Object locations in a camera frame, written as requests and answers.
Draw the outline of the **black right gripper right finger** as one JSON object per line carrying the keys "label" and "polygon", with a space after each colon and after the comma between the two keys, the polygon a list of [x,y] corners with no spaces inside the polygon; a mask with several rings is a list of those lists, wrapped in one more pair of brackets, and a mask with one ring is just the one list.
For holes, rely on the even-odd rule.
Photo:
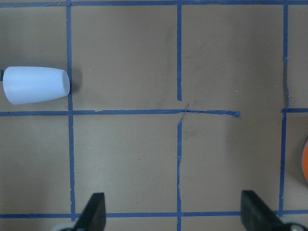
{"label": "black right gripper right finger", "polygon": [[253,190],[241,192],[241,222],[247,231],[297,231],[297,223],[284,223]]}

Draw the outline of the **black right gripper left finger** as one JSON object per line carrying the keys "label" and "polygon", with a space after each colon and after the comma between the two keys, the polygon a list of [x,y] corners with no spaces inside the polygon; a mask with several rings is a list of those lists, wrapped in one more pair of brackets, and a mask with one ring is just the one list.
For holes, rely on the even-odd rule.
{"label": "black right gripper left finger", "polygon": [[72,230],[103,231],[105,226],[106,210],[104,193],[93,193]]}

